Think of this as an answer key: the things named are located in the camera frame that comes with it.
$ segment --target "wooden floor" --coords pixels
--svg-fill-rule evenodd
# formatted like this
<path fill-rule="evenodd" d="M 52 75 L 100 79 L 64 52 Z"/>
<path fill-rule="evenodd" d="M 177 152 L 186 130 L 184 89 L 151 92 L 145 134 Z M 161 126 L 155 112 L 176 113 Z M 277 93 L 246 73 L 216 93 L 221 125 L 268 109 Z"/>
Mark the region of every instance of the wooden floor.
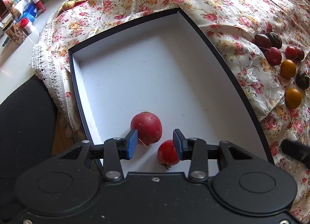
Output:
<path fill-rule="evenodd" d="M 60 113 L 57 114 L 56 129 L 52 148 L 52 155 L 58 154 L 74 145 L 72 140 L 66 137 L 66 129 L 59 124 Z"/>

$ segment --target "plastic bottle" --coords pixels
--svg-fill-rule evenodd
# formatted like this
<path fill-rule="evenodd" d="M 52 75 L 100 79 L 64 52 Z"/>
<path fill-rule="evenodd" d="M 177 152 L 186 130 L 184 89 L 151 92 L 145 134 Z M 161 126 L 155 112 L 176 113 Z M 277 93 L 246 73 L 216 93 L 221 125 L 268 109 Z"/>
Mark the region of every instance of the plastic bottle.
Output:
<path fill-rule="evenodd" d="M 23 27 L 28 34 L 31 34 L 33 31 L 35 31 L 35 28 L 32 25 L 31 21 L 27 18 L 22 18 L 20 24 L 21 27 Z"/>
<path fill-rule="evenodd" d="M 40 13 L 44 13 L 46 11 L 46 8 L 42 2 L 42 0 L 33 0 L 36 7 L 39 9 Z"/>

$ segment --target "black mat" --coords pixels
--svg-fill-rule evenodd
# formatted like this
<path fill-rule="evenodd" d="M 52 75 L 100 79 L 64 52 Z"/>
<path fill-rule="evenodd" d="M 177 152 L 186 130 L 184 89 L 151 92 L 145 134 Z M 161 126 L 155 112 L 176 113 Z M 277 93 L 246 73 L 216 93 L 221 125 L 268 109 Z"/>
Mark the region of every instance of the black mat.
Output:
<path fill-rule="evenodd" d="M 0 217 L 11 219 L 21 206 L 14 182 L 25 170 L 49 158 L 57 108 L 46 87 L 33 76 L 0 105 Z"/>

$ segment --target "white table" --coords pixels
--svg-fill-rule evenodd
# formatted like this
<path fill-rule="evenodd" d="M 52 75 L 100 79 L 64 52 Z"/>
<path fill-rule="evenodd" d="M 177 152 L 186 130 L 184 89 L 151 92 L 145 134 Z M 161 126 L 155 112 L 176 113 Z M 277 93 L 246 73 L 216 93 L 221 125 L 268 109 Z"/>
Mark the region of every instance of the white table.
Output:
<path fill-rule="evenodd" d="M 37 33 L 30 34 L 19 47 L 12 41 L 1 47 L 7 36 L 0 39 L 0 104 L 34 74 L 31 68 L 32 48 L 38 43 L 39 32 L 45 27 L 50 15 L 64 1 L 49 0 L 45 4 L 46 11 L 34 21 Z"/>

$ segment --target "blue gripper pad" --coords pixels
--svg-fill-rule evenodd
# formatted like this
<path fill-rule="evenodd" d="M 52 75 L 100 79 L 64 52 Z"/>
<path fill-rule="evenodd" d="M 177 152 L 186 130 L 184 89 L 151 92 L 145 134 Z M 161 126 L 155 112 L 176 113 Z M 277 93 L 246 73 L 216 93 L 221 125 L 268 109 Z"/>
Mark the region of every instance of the blue gripper pad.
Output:
<path fill-rule="evenodd" d="M 182 142 L 180 137 L 178 136 L 178 134 L 176 133 L 176 130 L 173 131 L 173 136 L 172 136 L 172 140 L 173 140 L 173 146 L 176 150 L 176 154 L 178 155 L 178 158 L 180 160 L 184 160 L 183 159 L 183 149 L 182 149 Z"/>
<path fill-rule="evenodd" d="M 128 140 L 128 147 L 126 152 L 127 159 L 132 159 L 137 144 L 138 144 L 138 131 L 135 130 Z"/>

